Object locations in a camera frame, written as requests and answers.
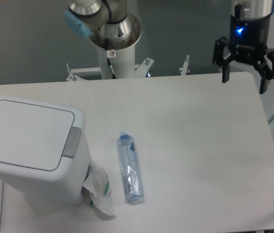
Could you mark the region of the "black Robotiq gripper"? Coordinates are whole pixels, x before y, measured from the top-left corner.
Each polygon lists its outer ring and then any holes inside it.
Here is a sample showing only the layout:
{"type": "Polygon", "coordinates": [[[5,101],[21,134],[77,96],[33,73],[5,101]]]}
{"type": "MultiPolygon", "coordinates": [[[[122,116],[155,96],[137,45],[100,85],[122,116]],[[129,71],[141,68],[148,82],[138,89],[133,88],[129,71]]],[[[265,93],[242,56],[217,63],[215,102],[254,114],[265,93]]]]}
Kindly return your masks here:
{"type": "Polygon", "coordinates": [[[274,49],[267,48],[270,25],[269,3],[233,3],[230,18],[230,36],[215,41],[212,63],[222,69],[222,83],[229,81],[230,66],[235,60],[253,64],[261,76],[259,93],[267,91],[274,79],[274,49]],[[224,48],[230,55],[223,57],[224,48]]]}

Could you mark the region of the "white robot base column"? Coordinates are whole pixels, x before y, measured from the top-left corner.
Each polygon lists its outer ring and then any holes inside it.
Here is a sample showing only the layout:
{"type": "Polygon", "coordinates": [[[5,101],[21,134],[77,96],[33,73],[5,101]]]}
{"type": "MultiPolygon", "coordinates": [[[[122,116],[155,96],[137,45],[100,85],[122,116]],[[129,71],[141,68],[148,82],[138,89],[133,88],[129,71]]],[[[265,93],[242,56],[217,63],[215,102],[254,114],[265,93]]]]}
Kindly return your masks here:
{"type": "Polygon", "coordinates": [[[103,80],[135,77],[135,45],[120,50],[97,47],[101,77],[103,80]]]}

